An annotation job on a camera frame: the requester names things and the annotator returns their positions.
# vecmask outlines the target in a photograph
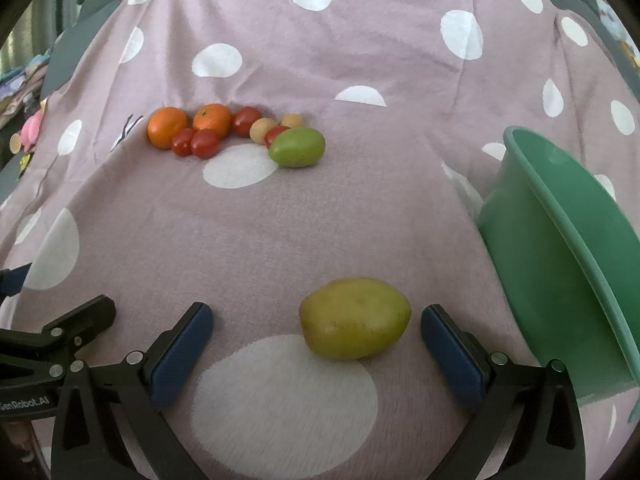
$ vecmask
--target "green fruit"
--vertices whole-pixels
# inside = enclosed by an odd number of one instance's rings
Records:
[[[300,304],[306,344],[332,359],[382,352],[400,339],[410,317],[411,305],[400,291],[373,278],[335,280]]]
[[[299,126],[282,132],[274,139],[269,157],[285,168],[304,168],[322,158],[324,147],[324,137],[318,130]]]

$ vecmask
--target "silver bolt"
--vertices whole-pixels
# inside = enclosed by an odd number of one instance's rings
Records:
[[[127,355],[127,363],[129,363],[130,365],[137,365],[140,361],[142,361],[143,357],[144,354],[142,352],[134,350]]]
[[[491,361],[496,363],[497,365],[505,365],[509,362],[508,357],[502,352],[494,352],[491,354]]]
[[[64,371],[65,369],[62,366],[53,365],[51,368],[49,368],[49,375],[51,377],[60,377],[60,375],[62,375]]]
[[[69,370],[71,370],[72,372],[79,372],[80,370],[82,370],[82,368],[84,368],[84,363],[82,361],[73,361],[71,363],[71,366],[69,367]]]
[[[558,359],[553,359],[551,361],[551,367],[556,372],[564,372],[564,363],[562,361],[558,361]]]

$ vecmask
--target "tangerine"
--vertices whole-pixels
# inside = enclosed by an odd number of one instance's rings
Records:
[[[187,127],[187,115],[174,107],[160,108],[146,126],[149,141],[161,150],[170,150],[174,135]]]
[[[224,139],[231,127],[231,112],[220,104],[204,105],[193,118],[193,129],[213,130],[220,139]]]

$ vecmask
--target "red tomato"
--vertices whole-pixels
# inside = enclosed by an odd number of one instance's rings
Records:
[[[282,132],[286,132],[290,129],[291,128],[289,128],[288,126],[276,126],[275,128],[269,130],[264,136],[264,145],[267,147],[267,150],[270,148],[273,139],[279,136]]]
[[[183,128],[171,139],[171,149],[178,156],[191,155],[191,139],[196,130],[191,128]]]
[[[234,115],[231,122],[231,128],[236,135],[248,137],[251,126],[255,121],[261,118],[262,114],[260,113],[260,110],[251,106],[245,106],[244,108],[240,108],[238,113]]]
[[[191,152],[198,158],[211,158],[220,151],[220,137],[215,130],[200,130],[191,139]]]

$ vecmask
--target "plastic container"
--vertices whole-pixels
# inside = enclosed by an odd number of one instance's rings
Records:
[[[566,151],[512,126],[479,216],[516,321],[541,365],[563,361],[581,402],[640,383],[640,241]]]

